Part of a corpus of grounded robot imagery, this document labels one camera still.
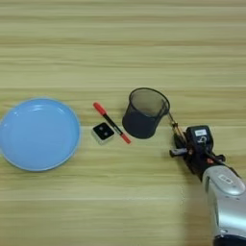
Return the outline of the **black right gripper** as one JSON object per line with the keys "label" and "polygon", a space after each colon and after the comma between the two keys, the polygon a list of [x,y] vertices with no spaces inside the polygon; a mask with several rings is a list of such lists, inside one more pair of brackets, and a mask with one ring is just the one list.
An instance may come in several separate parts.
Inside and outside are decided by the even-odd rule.
{"label": "black right gripper", "polygon": [[208,168],[225,163],[224,155],[216,156],[208,151],[196,152],[193,149],[187,149],[187,142],[185,141],[183,141],[184,148],[182,148],[182,142],[177,134],[174,134],[174,143],[177,149],[170,150],[169,155],[172,158],[182,157],[190,172],[200,180],[203,179],[203,174]]}

